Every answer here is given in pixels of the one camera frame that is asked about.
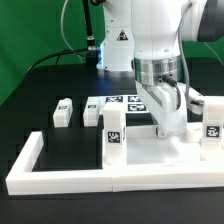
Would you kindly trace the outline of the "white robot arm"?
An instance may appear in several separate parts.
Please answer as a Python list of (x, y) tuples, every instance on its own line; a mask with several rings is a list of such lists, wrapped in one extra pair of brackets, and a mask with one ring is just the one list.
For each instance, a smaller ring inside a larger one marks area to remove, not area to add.
[(224, 36), (224, 0), (93, 0), (104, 11), (98, 72), (135, 78), (161, 138), (186, 130), (197, 102), (177, 81), (189, 77), (182, 43)]

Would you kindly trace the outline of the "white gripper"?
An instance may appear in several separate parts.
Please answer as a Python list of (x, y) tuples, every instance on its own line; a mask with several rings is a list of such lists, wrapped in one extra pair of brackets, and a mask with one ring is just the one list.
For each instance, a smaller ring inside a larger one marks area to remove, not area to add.
[(178, 82), (177, 88), (167, 83), (152, 88), (143, 87), (139, 82), (135, 84), (141, 102), (157, 122), (158, 138), (184, 133), (188, 122), (187, 110), (197, 115), (203, 112), (203, 96), (193, 88), (189, 88), (191, 103), (188, 103), (185, 98), (186, 85), (183, 83)]

